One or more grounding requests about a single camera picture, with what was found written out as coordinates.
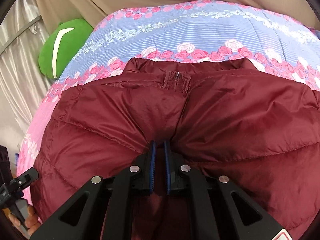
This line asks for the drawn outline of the person's left hand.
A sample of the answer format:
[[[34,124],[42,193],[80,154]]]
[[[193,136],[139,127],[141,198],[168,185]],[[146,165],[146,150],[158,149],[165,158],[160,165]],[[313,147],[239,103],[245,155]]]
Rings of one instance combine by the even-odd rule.
[[[29,239],[29,237],[41,226],[41,223],[32,205],[28,205],[27,211],[28,217],[25,219],[24,223],[27,229],[23,229],[23,226],[21,226],[21,222],[11,212],[9,213],[9,220],[25,238]]]

